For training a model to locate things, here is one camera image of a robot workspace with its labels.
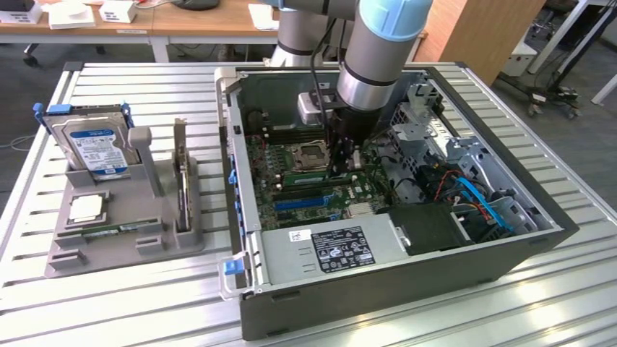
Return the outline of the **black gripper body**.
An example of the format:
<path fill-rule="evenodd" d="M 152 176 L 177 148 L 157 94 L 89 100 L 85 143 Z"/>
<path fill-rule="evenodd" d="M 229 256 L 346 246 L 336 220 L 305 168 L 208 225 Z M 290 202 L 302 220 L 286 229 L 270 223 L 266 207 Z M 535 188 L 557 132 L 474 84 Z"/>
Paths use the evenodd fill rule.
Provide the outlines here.
<path fill-rule="evenodd" d="M 373 111 L 358 111 L 352 107 L 336 109 L 329 120 L 333 141 L 352 141 L 356 145 L 362 145 L 373 132 L 380 116 L 380 109 Z"/>

